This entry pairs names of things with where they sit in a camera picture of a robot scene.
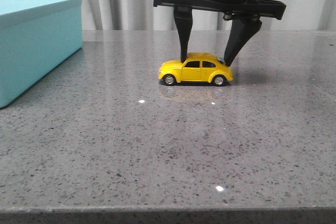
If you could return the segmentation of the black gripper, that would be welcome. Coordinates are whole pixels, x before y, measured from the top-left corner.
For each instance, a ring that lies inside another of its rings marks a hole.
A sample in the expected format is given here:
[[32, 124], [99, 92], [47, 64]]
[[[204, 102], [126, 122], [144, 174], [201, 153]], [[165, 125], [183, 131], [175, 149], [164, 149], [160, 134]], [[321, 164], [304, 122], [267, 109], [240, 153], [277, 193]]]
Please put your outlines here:
[[224, 63], [230, 66], [245, 43], [261, 28], [260, 17], [281, 20], [286, 5], [274, 0], [153, 0], [153, 6], [174, 7], [180, 48], [181, 63], [187, 58], [193, 17], [192, 9], [222, 12], [225, 20], [233, 20], [230, 36], [224, 52]]

